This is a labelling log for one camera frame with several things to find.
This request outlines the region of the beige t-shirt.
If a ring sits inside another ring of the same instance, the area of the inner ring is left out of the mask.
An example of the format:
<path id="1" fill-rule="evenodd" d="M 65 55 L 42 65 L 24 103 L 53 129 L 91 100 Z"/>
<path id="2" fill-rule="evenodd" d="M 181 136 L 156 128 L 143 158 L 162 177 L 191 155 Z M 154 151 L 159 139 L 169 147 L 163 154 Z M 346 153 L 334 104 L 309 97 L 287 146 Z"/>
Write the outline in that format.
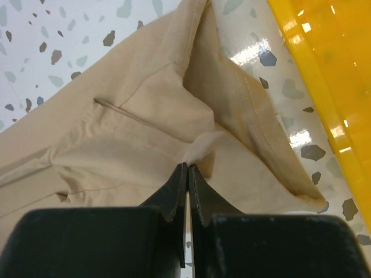
<path id="1" fill-rule="evenodd" d="M 244 213 L 320 211 L 259 81 L 219 48 L 211 1 L 110 50 L 1 134 L 1 243 L 28 211 L 136 206 L 195 164 Z"/>

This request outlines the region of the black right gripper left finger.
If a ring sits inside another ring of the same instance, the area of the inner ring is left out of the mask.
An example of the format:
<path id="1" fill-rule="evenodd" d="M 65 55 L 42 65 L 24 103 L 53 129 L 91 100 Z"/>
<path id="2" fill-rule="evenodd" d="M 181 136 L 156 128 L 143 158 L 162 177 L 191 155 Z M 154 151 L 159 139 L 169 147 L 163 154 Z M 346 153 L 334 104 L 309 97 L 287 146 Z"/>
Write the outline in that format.
<path id="1" fill-rule="evenodd" d="M 188 167 L 137 207 L 40 209 L 15 226 L 2 277 L 179 277 Z"/>

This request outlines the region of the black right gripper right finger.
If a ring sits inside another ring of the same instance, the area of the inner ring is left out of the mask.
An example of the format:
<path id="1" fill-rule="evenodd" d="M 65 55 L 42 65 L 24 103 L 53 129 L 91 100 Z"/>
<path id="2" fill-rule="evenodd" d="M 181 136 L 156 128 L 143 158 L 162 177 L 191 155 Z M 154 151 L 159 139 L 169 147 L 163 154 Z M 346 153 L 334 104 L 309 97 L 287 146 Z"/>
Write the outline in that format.
<path id="1" fill-rule="evenodd" d="M 244 214 L 188 171 L 196 277 L 369 277 L 349 226 L 328 215 Z"/>

